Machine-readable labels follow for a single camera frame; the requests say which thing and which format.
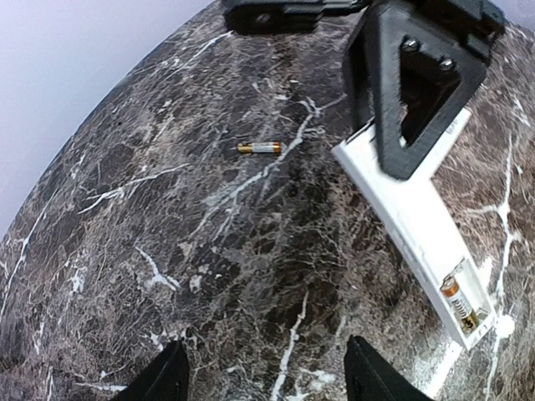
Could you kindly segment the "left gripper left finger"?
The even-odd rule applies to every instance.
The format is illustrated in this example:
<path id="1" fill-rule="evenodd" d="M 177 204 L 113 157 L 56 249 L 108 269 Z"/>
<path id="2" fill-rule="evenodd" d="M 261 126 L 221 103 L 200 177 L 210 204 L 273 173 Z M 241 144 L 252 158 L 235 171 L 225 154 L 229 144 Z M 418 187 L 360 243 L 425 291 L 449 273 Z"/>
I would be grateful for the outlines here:
<path id="1" fill-rule="evenodd" d="M 189 375 L 186 350 L 181 340 L 174 340 L 111 400 L 187 401 Z"/>

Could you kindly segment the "white remote control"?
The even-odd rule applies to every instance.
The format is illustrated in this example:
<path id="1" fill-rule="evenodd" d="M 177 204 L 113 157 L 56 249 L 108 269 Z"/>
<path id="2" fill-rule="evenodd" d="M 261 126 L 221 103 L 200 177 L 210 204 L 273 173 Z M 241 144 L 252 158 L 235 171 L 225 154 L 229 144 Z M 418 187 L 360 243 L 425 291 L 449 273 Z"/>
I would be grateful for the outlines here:
<path id="1" fill-rule="evenodd" d="M 482 340 L 496 324 L 497 315 L 476 263 L 431 178 L 470 118 L 471 111 L 462 109 L 406 181 L 396 180 L 380 168 L 372 121 L 332 149 L 383 222 L 447 332 L 466 350 Z M 461 293 L 458 299 L 468 301 L 479 318 L 472 332 L 462 327 L 458 306 L 452 305 L 441 291 L 447 277 L 456 279 Z"/>

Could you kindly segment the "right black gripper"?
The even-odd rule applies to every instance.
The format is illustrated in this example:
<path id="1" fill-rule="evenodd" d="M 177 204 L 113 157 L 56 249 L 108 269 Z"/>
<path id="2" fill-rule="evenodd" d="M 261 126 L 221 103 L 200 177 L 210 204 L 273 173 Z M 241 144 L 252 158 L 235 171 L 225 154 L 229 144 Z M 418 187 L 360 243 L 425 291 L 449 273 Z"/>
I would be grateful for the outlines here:
<path id="1" fill-rule="evenodd" d="M 355 130 L 375 124 L 380 168 L 408 180 L 486 77 L 506 32 L 491 1 L 323 1 L 325 17 L 366 10 L 344 54 Z"/>

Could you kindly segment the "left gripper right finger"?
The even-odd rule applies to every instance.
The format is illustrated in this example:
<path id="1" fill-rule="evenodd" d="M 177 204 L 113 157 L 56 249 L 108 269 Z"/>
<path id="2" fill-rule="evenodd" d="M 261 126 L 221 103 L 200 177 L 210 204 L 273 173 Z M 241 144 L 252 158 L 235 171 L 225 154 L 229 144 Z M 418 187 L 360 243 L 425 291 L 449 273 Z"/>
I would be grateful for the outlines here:
<path id="1" fill-rule="evenodd" d="M 431 401 L 361 336 L 349 337 L 344 376 L 348 401 Z"/>

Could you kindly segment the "small AAA battery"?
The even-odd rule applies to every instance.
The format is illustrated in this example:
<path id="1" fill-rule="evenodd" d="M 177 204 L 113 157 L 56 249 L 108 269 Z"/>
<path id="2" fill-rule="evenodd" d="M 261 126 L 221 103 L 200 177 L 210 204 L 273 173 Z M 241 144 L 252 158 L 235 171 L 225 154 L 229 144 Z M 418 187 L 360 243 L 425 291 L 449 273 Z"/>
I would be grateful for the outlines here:
<path id="1" fill-rule="evenodd" d="M 479 325 L 477 314 L 453 276 L 447 276 L 444 279 L 441 293 L 453 309 L 462 331 L 473 332 Z"/>

